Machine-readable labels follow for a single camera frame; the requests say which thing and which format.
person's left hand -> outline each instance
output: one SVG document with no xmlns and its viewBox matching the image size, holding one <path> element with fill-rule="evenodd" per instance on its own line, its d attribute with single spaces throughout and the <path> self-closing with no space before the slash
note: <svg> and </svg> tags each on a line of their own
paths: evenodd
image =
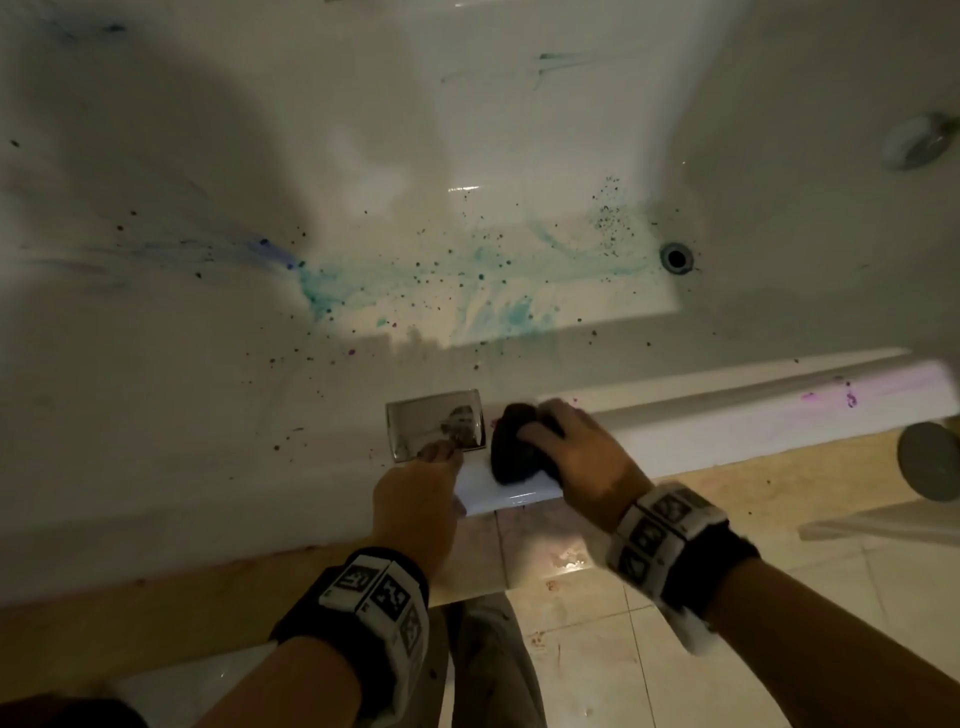
<svg viewBox="0 0 960 728">
<path fill-rule="evenodd" d="M 457 530 L 453 484 L 464 454 L 442 440 L 391 469 L 373 490 L 373 543 L 414 560 L 428 581 L 440 571 Z"/>
</svg>

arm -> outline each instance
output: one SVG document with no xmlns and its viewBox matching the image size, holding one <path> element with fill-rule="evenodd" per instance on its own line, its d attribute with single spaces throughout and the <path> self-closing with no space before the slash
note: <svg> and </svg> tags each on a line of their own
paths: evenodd
<svg viewBox="0 0 960 728">
<path fill-rule="evenodd" d="M 612 533 L 654 486 L 613 437 L 560 400 L 543 408 L 564 429 L 517 434 L 548 454 L 564 499 Z M 759 559 L 733 568 L 704 613 L 798 726 L 939 728 L 960 713 L 960 685 L 782 571 Z"/>
<path fill-rule="evenodd" d="M 373 491 L 372 545 L 412 559 L 432 580 L 453 546 L 453 484 L 463 455 L 449 443 L 393 468 Z M 349 728 L 362 689 L 333 647 L 310 637 L 280 645 L 197 723 L 197 728 Z"/>
</svg>

drain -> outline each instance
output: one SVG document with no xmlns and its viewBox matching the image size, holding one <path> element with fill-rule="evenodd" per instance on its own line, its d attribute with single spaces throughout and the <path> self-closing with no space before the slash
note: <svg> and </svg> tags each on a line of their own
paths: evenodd
<svg viewBox="0 0 960 728">
<path fill-rule="evenodd" d="M 660 248 L 660 265 L 674 276 L 687 274 L 693 270 L 693 251 L 683 243 L 667 243 Z"/>
</svg>

forearm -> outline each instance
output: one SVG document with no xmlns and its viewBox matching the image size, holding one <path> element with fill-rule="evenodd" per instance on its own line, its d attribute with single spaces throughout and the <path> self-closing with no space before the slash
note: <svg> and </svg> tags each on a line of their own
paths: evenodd
<svg viewBox="0 0 960 728">
<path fill-rule="evenodd" d="M 759 559 L 730 572 L 706 618 L 798 728 L 940 728 L 960 713 L 960 685 Z"/>
<path fill-rule="evenodd" d="M 347 660 L 310 637 L 281 644 L 207 713 L 197 728 L 349 728 L 360 684 Z"/>
</svg>

wristband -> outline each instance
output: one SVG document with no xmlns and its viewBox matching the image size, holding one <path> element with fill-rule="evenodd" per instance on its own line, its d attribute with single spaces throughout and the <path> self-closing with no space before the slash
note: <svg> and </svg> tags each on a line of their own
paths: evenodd
<svg viewBox="0 0 960 728">
<path fill-rule="evenodd" d="M 306 636 L 330 644 L 350 663 L 363 691 L 358 723 L 384 726 L 406 710 L 426 651 L 426 578 L 389 548 L 354 551 L 327 569 L 271 632 L 284 643 Z"/>
<path fill-rule="evenodd" d="M 730 569 L 759 553 L 727 514 L 681 483 L 639 497 L 612 535 L 607 566 L 645 594 L 691 654 L 715 640 L 704 610 Z"/>
</svg>

